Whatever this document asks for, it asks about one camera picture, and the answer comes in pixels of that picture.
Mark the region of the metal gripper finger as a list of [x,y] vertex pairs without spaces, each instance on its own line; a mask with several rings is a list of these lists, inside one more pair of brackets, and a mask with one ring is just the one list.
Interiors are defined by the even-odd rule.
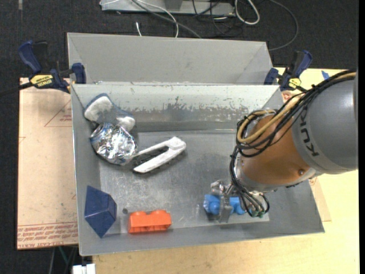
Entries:
[[224,198],[224,222],[227,223],[232,213],[233,207],[230,204],[230,198]]
[[213,201],[210,203],[210,210],[216,219],[223,222],[223,211],[224,211],[224,184],[222,181],[215,181],[210,184],[211,194]]

